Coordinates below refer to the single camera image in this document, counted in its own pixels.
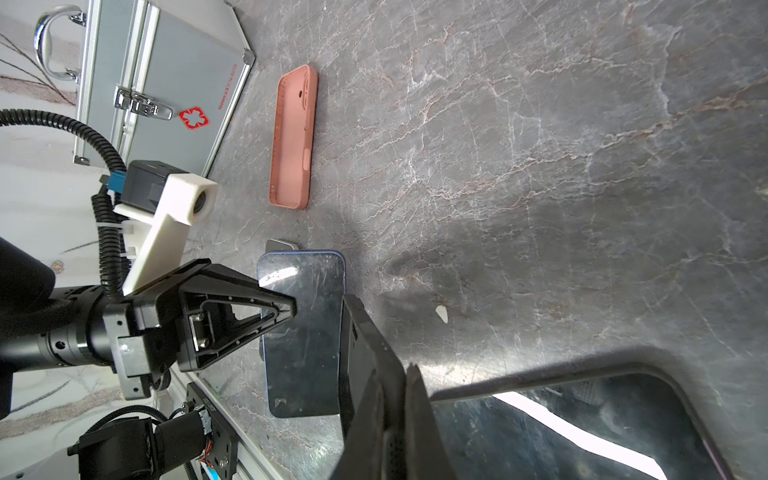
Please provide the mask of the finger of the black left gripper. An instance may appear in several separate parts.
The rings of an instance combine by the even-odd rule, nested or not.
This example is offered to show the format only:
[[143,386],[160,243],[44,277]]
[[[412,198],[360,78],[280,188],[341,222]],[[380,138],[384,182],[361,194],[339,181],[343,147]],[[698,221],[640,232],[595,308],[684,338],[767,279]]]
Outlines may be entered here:
[[177,292],[181,371],[200,371],[297,314],[295,298],[208,259],[183,265]]

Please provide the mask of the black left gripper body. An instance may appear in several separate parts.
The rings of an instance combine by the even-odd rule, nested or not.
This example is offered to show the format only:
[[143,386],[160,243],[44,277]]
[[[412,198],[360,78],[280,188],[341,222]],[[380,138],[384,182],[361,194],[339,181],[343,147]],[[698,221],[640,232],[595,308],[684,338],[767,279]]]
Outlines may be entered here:
[[182,316],[177,287],[107,299],[103,323],[124,398],[148,398],[163,383],[181,351]]

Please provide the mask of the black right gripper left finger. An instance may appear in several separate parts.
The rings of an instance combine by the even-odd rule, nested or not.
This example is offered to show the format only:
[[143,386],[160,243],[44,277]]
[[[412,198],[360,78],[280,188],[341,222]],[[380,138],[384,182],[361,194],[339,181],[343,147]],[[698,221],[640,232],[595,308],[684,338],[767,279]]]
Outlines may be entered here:
[[382,479],[385,460],[386,395],[374,369],[355,410],[344,449],[331,479]]

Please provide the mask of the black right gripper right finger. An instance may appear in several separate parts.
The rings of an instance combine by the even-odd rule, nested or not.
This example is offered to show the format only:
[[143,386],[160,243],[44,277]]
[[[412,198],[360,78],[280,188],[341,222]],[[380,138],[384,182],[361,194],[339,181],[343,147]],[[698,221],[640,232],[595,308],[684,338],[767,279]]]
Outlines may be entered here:
[[456,480],[416,364],[406,370],[404,413],[407,478]]

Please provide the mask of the black phone case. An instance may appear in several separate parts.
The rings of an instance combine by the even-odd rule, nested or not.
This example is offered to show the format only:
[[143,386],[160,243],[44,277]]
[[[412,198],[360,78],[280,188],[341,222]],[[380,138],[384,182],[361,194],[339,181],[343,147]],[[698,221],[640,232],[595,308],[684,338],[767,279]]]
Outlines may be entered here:
[[341,428],[348,435],[370,378],[384,396],[384,425],[404,420],[406,375],[402,363],[355,295],[342,296],[338,365],[338,405]]

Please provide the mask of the pink phone case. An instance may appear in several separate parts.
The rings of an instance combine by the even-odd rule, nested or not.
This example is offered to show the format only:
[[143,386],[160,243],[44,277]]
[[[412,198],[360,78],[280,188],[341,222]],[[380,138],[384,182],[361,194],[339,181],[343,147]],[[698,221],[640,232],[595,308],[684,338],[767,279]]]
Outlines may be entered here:
[[318,80],[318,72],[303,65],[279,81],[269,180],[273,206],[308,205]]

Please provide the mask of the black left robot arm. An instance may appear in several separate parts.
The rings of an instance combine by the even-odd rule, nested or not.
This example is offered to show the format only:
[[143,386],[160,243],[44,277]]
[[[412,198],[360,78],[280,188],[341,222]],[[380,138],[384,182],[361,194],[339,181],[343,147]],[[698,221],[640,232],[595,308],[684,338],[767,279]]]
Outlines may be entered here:
[[212,211],[213,181],[161,161],[125,162],[96,130],[58,113],[5,109],[1,123],[70,133],[108,170],[91,199],[98,284],[59,288],[50,267],[1,245],[2,414],[10,412],[18,372],[104,366],[128,405],[68,448],[79,475],[157,479],[190,469],[216,443],[211,409],[167,415],[144,400],[169,385],[172,366],[206,368],[292,319],[296,301],[207,259],[182,261],[190,228]]

